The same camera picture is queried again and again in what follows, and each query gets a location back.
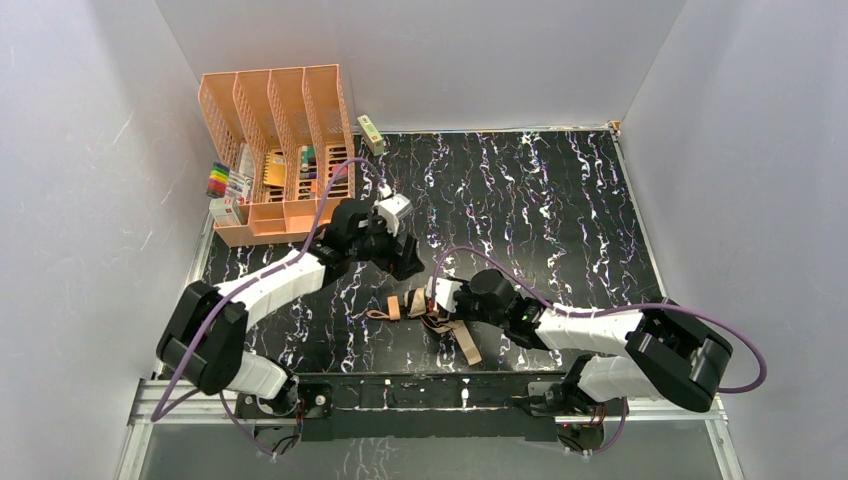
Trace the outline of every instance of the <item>marble surface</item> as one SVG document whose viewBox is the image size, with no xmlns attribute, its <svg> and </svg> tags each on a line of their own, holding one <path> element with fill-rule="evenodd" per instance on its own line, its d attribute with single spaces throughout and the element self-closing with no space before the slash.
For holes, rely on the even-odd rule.
<svg viewBox="0 0 848 480">
<path fill-rule="evenodd" d="M 298 372 L 566 370 L 576 352 L 528 351 L 489 325 L 471 326 L 483 362 L 469 367 L 450 335 L 416 321 L 370 320 L 388 295 L 423 286 L 454 245 L 486 251 L 559 302 L 581 307 L 637 303 L 659 295 L 611 134 L 509 132 L 387 135 L 375 161 L 415 207 L 404 226 L 418 236 L 424 273 L 397 282 L 361 263 L 334 287 L 260 321 L 245 348 Z M 357 195 L 374 184 L 357 172 Z M 204 280 L 232 280 L 282 258 L 288 245 L 228 248 L 215 236 Z M 465 254 L 446 270 L 470 278 L 483 262 Z"/>
</svg>

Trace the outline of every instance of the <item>gray wall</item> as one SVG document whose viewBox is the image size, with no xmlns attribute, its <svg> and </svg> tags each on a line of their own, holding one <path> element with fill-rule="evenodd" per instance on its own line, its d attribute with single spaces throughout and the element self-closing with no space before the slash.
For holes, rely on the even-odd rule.
<svg viewBox="0 0 848 480">
<path fill-rule="evenodd" d="M 0 477 L 111 478 L 215 152 L 152 1 L 0 2 Z"/>
<path fill-rule="evenodd" d="M 848 5 L 690 0 L 623 125 L 672 296 L 765 352 L 725 396 L 754 479 L 848 471 Z M 727 384 L 753 378 L 737 350 Z"/>
<path fill-rule="evenodd" d="M 684 0 L 157 0 L 198 76 L 338 63 L 384 131 L 621 119 Z"/>
</svg>

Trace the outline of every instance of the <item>metal frame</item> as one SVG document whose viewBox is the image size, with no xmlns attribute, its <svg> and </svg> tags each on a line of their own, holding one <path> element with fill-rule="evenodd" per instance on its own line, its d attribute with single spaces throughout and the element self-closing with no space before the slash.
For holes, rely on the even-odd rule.
<svg viewBox="0 0 848 480">
<path fill-rule="evenodd" d="M 533 127 L 522 129 L 503 129 L 492 130 L 496 132 L 505 131 L 550 131 L 550 130 L 565 130 L 565 131 L 585 131 L 585 130 L 609 130 L 613 137 L 616 155 L 618 156 L 619 164 L 621 165 L 624 174 L 625 182 L 628 188 L 632 190 L 630 177 L 627 174 L 627 166 L 624 159 L 624 154 L 618 141 L 618 137 L 614 129 L 608 126 L 597 127 Z M 446 132 L 404 132 L 404 133 L 446 133 Z M 648 239 L 648 234 L 645 231 L 645 224 L 642 214 L 633 197 L 632 192 L 630 201 L 636 212 L 636 218 L 639 221 L 639 228 L 642 231 L 642 237 L 645 240 L 648 249 L 648 255 L 651 259 L 651 265 L 654 269 L 654 274 L 657 278 L 660 293 L 666 295 L 665 285 L 662 282 L 659 269 L 657 268 L 656 259 L 654 257 L 651 243 Z M 203 229 L 200 233 L 200 239 L 195 250 L 195 257 L 192 261 L 185 284 L 189 284 L 202 277 L 203 267 L 209 255 L 209 249 L 212 243 L 214 232 L 212 230 L 211 216 L 207 215 L 203 224 Z M 161 363 L 157 364 L 156 371 L 160 371 Z M 150 437 L 153 430 L 153 423 L 150 416 L 153 408 L 167 386 L 167 381 L 157 380 L 141 380 L 139 382 L 138 392 L 135 401 L 133 402 L 132 410 L 128 421 L 128 435 L 124 445 L 121 462 L 118 467 L 116 478 L 119 480 L 136 480 L 141 475 L 144 465 L 147 448 L 150 443 Z M 174 389 L 172 398 L 178 398 L 180 395 L 192 390 L 194 387 L 187 381 L 180 381 Z M 225 392 L 225 398 L 235 408 L 237 395 L 233 392 Z M 609 421 L 618 421 L 621 417 L 607 417 Z M 589 417 L 579 416 L 559 416 L 555 417 L 554 421 L 558 423 L 587 423 Z M 666 400 L 651 401 L 648 399 L 632 399 L 630 400 L 630 414 L 627 421 L 703 421 L 707 427 L 710 443 L 713 447 L 713 452 L 716 457 L 716 462 L 721 471 L 721 476 L 724 479 L 742 479 L 744 475 L 736 452 L 733 448 L 733 442 L 730 438 L 730 433 L 727 429 L 728 418 L 724 410 L 724 405 L 719 395 L 713 402 L 712 408 L 705 413 L 690 412 L 681 409 L 671 402 Z M 223 406 L 217 396 L 206 396 L 202 394 L 186 400 L 177 406 L 167 417 L 157 423 L 170 424 L 221 424 L 229 423 Z M 267 420 L 252 420 L 245 421 L 249 425 L 275 425 L 275 426 L 292 426 L 293 419 L 267 419 Z"/>
</svg>

